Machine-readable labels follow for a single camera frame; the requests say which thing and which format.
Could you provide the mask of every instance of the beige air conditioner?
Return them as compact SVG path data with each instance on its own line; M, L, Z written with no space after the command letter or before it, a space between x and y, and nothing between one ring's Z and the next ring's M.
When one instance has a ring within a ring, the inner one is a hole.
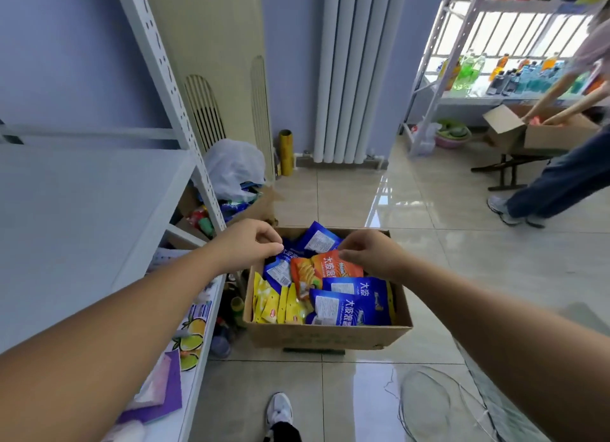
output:
M224 138L250 142L273 181L261 0L149 5L201 151Z

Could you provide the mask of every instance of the purple paper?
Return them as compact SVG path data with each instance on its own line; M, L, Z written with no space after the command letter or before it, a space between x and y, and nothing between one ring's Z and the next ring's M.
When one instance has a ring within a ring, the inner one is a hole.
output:
M165 353L165 355L172 359L172 362L170 363L170 373L167 376L167 388L165 390L165 401L163 404L124 411L118 417L117 424L126 423L134 419L137 419L141 423L148 423L182 408L179 354L180 351L178 349Z

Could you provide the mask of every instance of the orange chip bag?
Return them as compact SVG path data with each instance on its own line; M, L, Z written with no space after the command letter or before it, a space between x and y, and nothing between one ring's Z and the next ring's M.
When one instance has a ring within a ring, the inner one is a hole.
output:
M311 259L295 257L290 261L290 274L299 299L309 299L310 289L322 289L322 278L364 276L362 267L339 259L339 251L316 254Z

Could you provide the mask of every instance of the blue chip bag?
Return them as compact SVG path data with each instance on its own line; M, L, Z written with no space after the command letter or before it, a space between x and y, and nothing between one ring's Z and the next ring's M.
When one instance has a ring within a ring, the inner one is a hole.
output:
M266 281L278 293L282 292L282 286L290 286L292 284L290 260L295 257L303 257L303 254L292 249L290 242L284 240L284 250L276 256L275 261L263 268Z
M343 239L314 221L296 242L294 249L304 253L306 258L310 258L314 254L324 254L336 249L342 241Z
M390 283L363 276L324 278L322 289L309 291L314 312L305 323L339 326L387 326L395 320Z

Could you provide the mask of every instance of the shoe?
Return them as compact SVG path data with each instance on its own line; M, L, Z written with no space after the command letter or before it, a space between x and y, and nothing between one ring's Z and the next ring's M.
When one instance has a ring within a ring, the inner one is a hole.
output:
M277 392L271 396L267 405L267 430L275 423L283 421L292 424L292 405L288 396L283 392Z
M519 217L518 219L511 217L508 213L508 207L506 206L506 201L504 198L500 198L499 196L490 196L487 199L487 207L491 209L494 213L499 215L499 218L507 224L509 227L514 227L515 225L519 225L524 221L524 218Z
M546 219L544 217L538 217L537 215L529 215L528 217L525 217L525 223L527 223L530 227L546 228L545 222Z

